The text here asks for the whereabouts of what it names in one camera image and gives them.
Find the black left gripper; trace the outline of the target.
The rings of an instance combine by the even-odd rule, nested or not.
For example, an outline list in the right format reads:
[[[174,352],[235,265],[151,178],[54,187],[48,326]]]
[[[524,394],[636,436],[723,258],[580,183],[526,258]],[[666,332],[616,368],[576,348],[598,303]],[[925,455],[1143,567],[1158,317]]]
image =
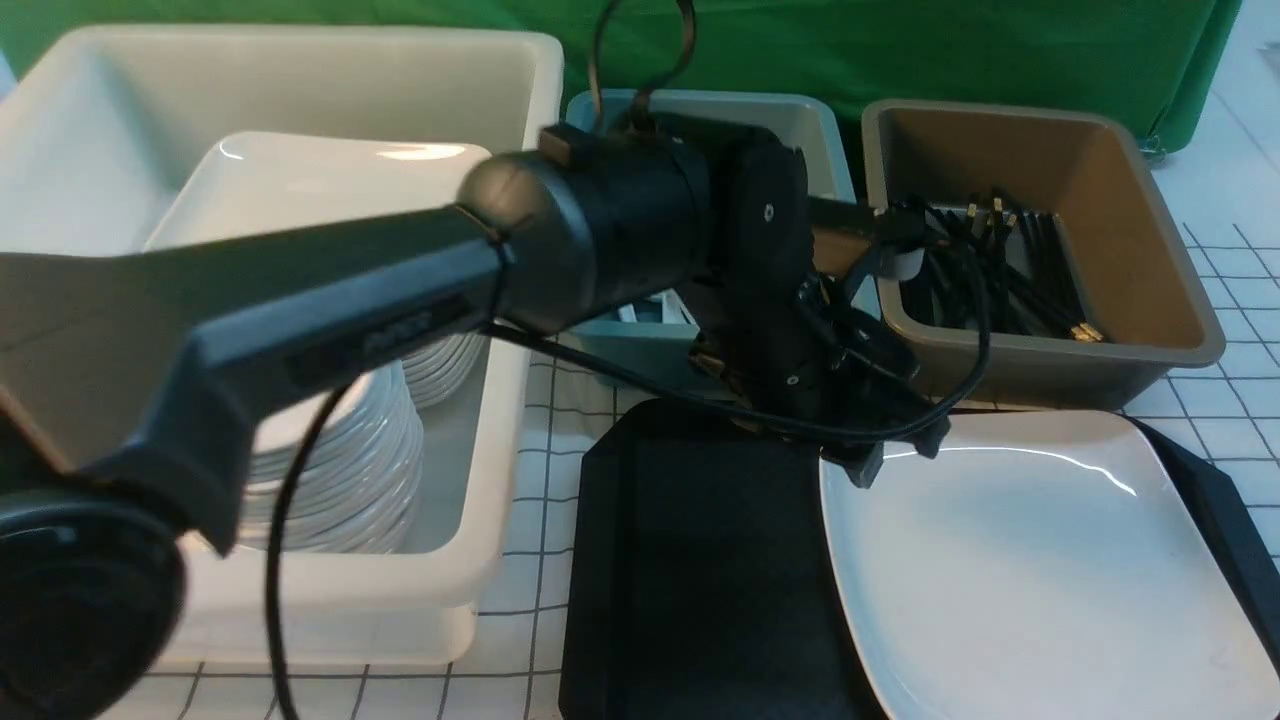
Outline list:
[[[913,388],[906,343],[854,304],[888,222],[810,196],[803,151],[767,128],[695,117],[690,141],[707,159],[716,223],[690,284],[690,356],[739,398],[740,424],[813,447],[860,488],[890,441],[934,457],[947,413]]]

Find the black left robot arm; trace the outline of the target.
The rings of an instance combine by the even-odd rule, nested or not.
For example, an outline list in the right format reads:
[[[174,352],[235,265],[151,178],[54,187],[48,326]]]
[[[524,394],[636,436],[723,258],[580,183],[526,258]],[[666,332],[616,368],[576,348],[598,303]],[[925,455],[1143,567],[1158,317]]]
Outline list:
[[[911,351],[852,296],[925,222],[813,197],[805,170],[759,126],[634,108],[604,135],[547,127],[440,209],[128,256],[4,254],[3,716],[93,719],[123,697],[180,616],[179,538],[229,553],[256,429],[324,395],[268,541],[271,674],[294,717],[279,575],[302,468],[360,375],[449,334],[552,355],[552,336],[677,290],[698,360],[739,405],[559,355],[813,447],[858,487],[886,441],[936,456],[989,351],[945,398],[916,392]]]

